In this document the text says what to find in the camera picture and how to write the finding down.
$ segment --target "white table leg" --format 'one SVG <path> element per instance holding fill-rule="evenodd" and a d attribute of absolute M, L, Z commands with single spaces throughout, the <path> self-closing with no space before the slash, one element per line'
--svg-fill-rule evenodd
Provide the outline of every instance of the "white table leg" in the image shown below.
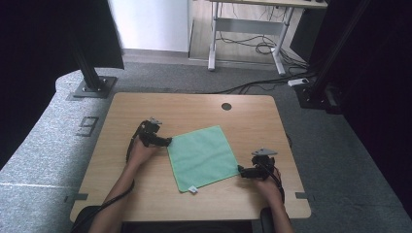
<path fill-rule="evenodd" d="M 215 61 L 216 61 L 216 23 L 218 21 L 218 8 L 219 8 L 219 3 L 214 2 L 213 3 L 215 7 L 215 11 L 213 12 L 213 22 L 212 22 L 212 44 L 210 45 L 209 48 L 209 65 L 208 65 L 208 70 L 209 71 L 215 71 Z"/>
<path fill-rule="evenodd" d="M 285 20 L 284 20 L 284 25 L 282 27 L 281 34 L 279 35 L 278 45 L 276 46 L 276 48 L 272 49 L 273 59 L 275 60 L 275 64 L 276 64 L 276 67 L 278 68 L 278 73 L 279 73 L 280 76 L 285 76 L 286 75 L 285 69 L 284 69 L 283 64 L 282 64 L 282 60 L 279 56 L 279 52 L 280 52 L 280 50 L 282 48 L 282 44 L 285 40 L 286 32 L 288 31 L 288 27 L 289 27 L 289 24 L 291 22 L 291 17 L 292 17 L 292 14 L 293 14 L 293 10 L 294 10 L 293 7 L 288 7 L 286 17 L 285 17 Z"/>

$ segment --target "wooden tabletop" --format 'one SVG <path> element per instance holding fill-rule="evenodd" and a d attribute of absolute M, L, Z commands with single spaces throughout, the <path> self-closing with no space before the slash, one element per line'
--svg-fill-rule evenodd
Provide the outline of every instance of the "wooden tabletop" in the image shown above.
<path fill-rule="evenodd" d="M 224 110 L 223 103 L 230 104 L 231 110 Z M 88 197 L 75 202 L 73 221 L 83 207 L 102 204 L 124 167 L 130 137 L 149 117 L 163 122 L 160 137 L 220 125 L 244 167 L 252 167 L 252 151 L 276 150 L 289 216 L 311 215 L 307 200 L 296 199 L 295 194 L 304 190 L 271 96 L 118 93 L 80 188 Z M 258 219 L 266 206 L 252 182 L 240 176 L 200 187 L 195 195 L 179 192 L 165 148 L 141 167 L 135 181 L 125 221 Z"/>
<path fill-rule="evenodd" d="M 209 1 L 222 2 L 222 3 L 264 5 L 264 6 L 312 8 L 312 9 L 327 8 L 327 2 L 325 2 L 325 0 L 322 3 L 318 3 L 315 0 L 311 0 L 311 1 L 305 1 L 305 0 L 209 0 Z"/>

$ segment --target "gray carpet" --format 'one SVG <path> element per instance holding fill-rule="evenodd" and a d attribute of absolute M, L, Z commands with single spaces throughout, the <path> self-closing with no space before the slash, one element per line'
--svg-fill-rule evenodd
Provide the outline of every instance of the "gray carpet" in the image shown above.
<path fill-rule="evenodd" d="M 1 170 L 0 232 L 69 231 L 74 195 L 116 92 L 203 93 L 277 77 L 274 71 L 211 73 L 204 66 L 144 63 L 97 71 L 119 78 L 109 98 L 69 101 L 82 75 L 60 78 L 50 105 Z M 292 219 L 296 232 L 412 232 L 411 219 L 343 116 L 301 109 L 287 85 L 253 87 L 248 94 L 274 97 L 292 139 L 312 209 L 309 218 Z M 90 137 L 76 136 L 84 117 L 99 117 Z"/>

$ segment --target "person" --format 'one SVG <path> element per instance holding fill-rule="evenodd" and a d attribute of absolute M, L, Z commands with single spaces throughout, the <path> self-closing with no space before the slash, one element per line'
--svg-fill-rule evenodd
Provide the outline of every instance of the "person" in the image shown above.
<path fill-rule="evenodd" d="M 129 160 L 124 166 L 118 181 L 107 195 L 105 202 L 128 190 L 132 185 L 133 179 L 140 166 L 157 151 L 158 147 L 145 147 L 139 137 L 137 137 L 134 141 Z M 279 171 L 274 175 L 280 179 Z M 270 177 L 265 181 L 253 179 L 253 183 L 270 207 L 275 232 L 293 232 L 291 222 L 282 202 L 282 195 L 273 179 Z M 120 232 L 123 217 L 122 213 L 126 208 L 128 196 L 129 195 L 126 195 L 119 201 L 99 212 L 95 216 L 89 228 L 89 232 Z"/>

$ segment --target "microfiber cloth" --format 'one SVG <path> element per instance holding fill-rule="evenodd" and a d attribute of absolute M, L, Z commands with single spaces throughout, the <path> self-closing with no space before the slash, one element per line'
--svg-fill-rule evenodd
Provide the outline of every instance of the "microfiber cloth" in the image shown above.
<path fill-rule="evenodd" d="M 167 150 L 181 192 L 239 174 L 236 158 L 220 126 L 175 136 Z"/>

